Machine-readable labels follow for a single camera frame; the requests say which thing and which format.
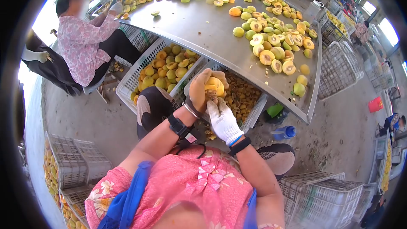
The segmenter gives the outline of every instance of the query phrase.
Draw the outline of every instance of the hand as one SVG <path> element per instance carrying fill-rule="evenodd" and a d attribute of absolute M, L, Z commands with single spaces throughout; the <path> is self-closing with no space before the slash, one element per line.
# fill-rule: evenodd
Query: hand
<path fill-rule="evenodd" d="M 206 110 L 206 96 L 205 96 L 205 83 L 209 77 L 215 77 L 221 80 L 225 89 L 229 88 L 229 84 L 226 81 L 225 73 L 221 71 L 212 71 L 207 68 L 198 74 L 191 82 L 189 87 L 189 98 L 195 109 L 201 113 Z"/>
<path fill-rule="evenodd" d="M 47 60 L 49 60 L 49 61 L 53 61 L 51 58 L 50 58 L 50 54 L 48 53 L 48 52 L 40 52 L 39 54 L 38 54 L 38 61 L 39 62 L 41 62 L 41 63 L 45 63 L 45 61 L 47 61 Z"/>
<path fill-rule="evenodd" d="M 117 2 L 112 5 L 109 9 L 109 13 L 113 14 L 114 16 L 118 15 L 123 11 L 123 4 L 122 2 Z"/>
<path fill-rule="evenodd" d="M 218 105 L 212 100 L 206 102 L 210 122 L 215 134 L 224 140 L 228 146 L 244 134 L 237 125 L 236 118 L 223 98 L 218 98 Z"/>

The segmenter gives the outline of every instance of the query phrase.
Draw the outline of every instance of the pink floral blouse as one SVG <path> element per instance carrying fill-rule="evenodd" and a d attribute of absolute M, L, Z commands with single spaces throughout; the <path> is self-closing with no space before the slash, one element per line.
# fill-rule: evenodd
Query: pink floral blouse
<path fill-rule="evenodd" d="M 165 211 L 183 201 L 199 207 L 210 229 L 242 228 L 253 187 L 238 163 L 217 148 L 201 147 L 166 155 L 151 169 L 149 181 L 130 228 L 151 228 Z M 98 227 L 113 199 L 130 187 L 131 175 L 122 167 L 110 170 L 85 201 L 90 229 Z M 281 229 L 265 224 L 259 228 Z"/>
<path fill-rule="evenodd" d="M 99 43 L 105 41 L 119 27 L 114 16 L 108 14 L 98 28 L 92 21 L 86 22 L 75 16 L 59 18 L 58 46 L 75 82 L 88 86 L 95 76 L 95 70 L 111 57 L 99 49 Z"/>

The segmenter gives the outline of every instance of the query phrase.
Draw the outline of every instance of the bracelet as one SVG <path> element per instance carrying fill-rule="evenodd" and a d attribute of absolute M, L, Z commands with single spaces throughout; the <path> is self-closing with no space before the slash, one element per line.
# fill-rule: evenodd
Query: bracelet
<path fill-rule="evenodd" d="M 185 108 L 186 108 L 192 115 L 194 115 L 195 118 L 199 119 L 199 117 L 196 116 L 196 114 L 191 110 L 191 108 L 189 108 L 189 106 L 188 106 L 185 102 L 182 102 L 182 105 L 185 106 Z"/>

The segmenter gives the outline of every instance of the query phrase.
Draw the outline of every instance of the wrist strap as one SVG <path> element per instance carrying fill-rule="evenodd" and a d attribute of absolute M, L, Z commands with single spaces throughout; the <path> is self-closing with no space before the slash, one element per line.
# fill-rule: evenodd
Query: wrist strap
<path fill-rule="evenodd" d="M 252 140 L 249 137 L 246 137 L 244 140 L 236 144 L 235 146 L 230 147 L 229 155 L 234 156 L 237 153 L 241 152 L 248 145 L 252 143 Z"/>
<path fill-rule="evenodd" d="M 186 97 L 185 103 L 189 106 L 188 108 L 193 111 L 194 116 L 198 116 L 198 119 L 202 117 L 202 113 L 195 109 L 189 96 Z"/>

